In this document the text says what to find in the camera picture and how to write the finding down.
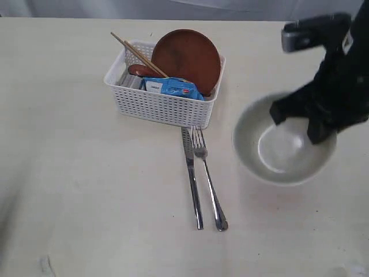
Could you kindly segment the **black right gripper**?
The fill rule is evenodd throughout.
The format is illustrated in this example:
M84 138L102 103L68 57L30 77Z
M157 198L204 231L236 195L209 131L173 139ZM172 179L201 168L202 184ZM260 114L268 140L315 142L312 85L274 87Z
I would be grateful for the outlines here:
M335 51L326 52L314 79L275 100L269 114L275 125L307 118L312 144L368 121L368 33L350 29Z

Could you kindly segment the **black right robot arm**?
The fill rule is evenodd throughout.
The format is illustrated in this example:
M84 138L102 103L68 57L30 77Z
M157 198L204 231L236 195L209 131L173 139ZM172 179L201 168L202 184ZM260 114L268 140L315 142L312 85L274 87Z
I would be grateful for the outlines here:
M285 24L283 51L317 46L326 50L314 78L269 110L276 125L289 117L308 119L313 144L353 125L368 121L368 1L352 18L334 13Z

